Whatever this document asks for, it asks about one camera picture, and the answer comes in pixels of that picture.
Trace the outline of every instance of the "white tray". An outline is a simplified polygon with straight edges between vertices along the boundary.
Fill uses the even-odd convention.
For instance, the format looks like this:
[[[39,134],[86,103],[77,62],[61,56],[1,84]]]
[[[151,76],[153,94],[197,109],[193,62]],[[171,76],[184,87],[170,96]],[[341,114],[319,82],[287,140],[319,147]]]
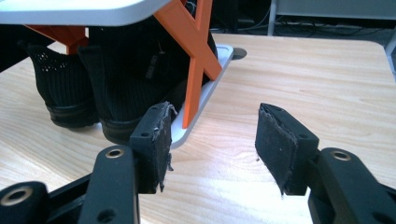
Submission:
[[[199,107],[194,119],[191,121],[189,127],[187,129],[182,128],[183,116],[184,116],[184,105],[181,107],[180,112],[177,114],[177,117],[172,123],[172,146],[171,148],[180,147],[187,139],[187,136],[191,132],[192,127],[194,126],[196,120],[198,120],[201,112],[203,111],[207,101],[209,100],[213,90],[218,85],[221,80],[222,75],[224,74],[225,69],[228,66],[231,58],[233,57],[233,47],[227,45],[216,45],[218,48],[218,60],[222,67],[222,70],[216,78],[215,81],[207,82],[201,89],[201,98],[199,101]]]

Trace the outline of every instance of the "orange plastic frame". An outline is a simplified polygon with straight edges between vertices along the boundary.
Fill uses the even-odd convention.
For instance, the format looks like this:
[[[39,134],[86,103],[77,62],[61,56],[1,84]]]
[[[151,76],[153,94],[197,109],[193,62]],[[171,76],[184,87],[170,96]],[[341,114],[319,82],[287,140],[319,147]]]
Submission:
[[[195,18],[184,7],[185,2],[185,0],[171,0],[154,13],[154,17],[191,57],[183,129],[189,127],[198,112],[204,73],[211,80],[215,80],[222,69],[207,45],[212,0],[198,0]],[[28,25],[27,27],[65,44],[67,54],[77,53],[78,46],[85,46],[88,43],[83,26]]]

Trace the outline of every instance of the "black sneaker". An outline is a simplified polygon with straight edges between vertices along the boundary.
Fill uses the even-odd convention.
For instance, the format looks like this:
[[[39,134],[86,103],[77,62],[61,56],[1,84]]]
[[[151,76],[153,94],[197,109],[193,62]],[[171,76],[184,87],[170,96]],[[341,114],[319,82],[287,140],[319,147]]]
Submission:
[[[169,101],[181,107],[184,102],[184,97],[180,96],[185,94],[183,86],[186,85],[186,78],[171,82],[159,77],[150,79],[138,76],[122,66],[112,50],[99,46],[79,48],[78,54],[90,75],[103,133],[111,142],[127,144],[135,127],[152,105]]]
[[[99,122],[92,86],[78,55],[64,55],[47,47],[28,45],[35,68],[37,90],[51,120],[65,128],[82,128]]]

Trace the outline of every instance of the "white table top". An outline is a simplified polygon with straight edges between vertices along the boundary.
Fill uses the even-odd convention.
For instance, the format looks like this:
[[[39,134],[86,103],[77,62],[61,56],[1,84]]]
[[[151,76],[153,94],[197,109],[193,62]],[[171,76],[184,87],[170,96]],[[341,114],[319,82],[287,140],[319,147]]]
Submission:
[[[170,0],[0,0],[0,23],[121,26],[149,17]]]

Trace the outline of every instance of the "light wood surface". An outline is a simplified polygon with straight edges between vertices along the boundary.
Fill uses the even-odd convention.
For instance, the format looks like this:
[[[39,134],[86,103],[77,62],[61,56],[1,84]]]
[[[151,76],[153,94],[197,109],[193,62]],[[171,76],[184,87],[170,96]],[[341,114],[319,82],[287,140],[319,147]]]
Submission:
[[[281,197],[254,147],[260,103],[283,107],[320,139],[359,156],[396,188],[396,86],[371,42],[215,35],[247,51],[232,61],[186,143],[172,151],[163,193],[139,195],[142,223],[310,223],[307,197]],[[53,45],[57,50],[64,50]],[[100,125],[55,126],[29,59],[0,74],[0,189],[38,180],[54,190],[112,146]]]

